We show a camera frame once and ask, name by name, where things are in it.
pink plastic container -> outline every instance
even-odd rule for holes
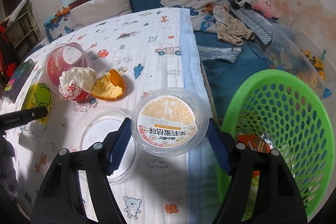
[[[62,72],[73,67],[92,68],[90,58],[78,43],[60,44],[46,56],[43,75],[46,84],[53,92],[59,92],[59,77]]]

bear print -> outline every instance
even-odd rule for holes
[[[137,220],[137,213],[141,213],[141,211],[139,210],[140,203],[142,202],[141,199],[129,198],[127,196],[124,196],[123,200],[125,200],[126,208],[124,209],[124,211],[127,212],[127,217],[132,218],[133,216],[134,219]]]

pink plush toy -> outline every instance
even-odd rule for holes
[[[252,9],[260,11],[268,19],[279,18],[274,5],[268,0],[256,0],[256,3],[252,4]]]

black cable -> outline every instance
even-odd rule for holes
[[[250,45],[250,41],[249,41],[249,40],[247,41],[247,44],[248,44],[249,48],[251,49],[251,51],[253,51],[253,52],[255,53],[255,55],[258,56],[258,57],[260,58],[259,54],[257,54],[257,53],[251,48],[251,45]]]

beige pillow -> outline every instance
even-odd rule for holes
[[[131,13],[129,0],[91,0],[71,10],[71,21],[76,31],[102,20]]]

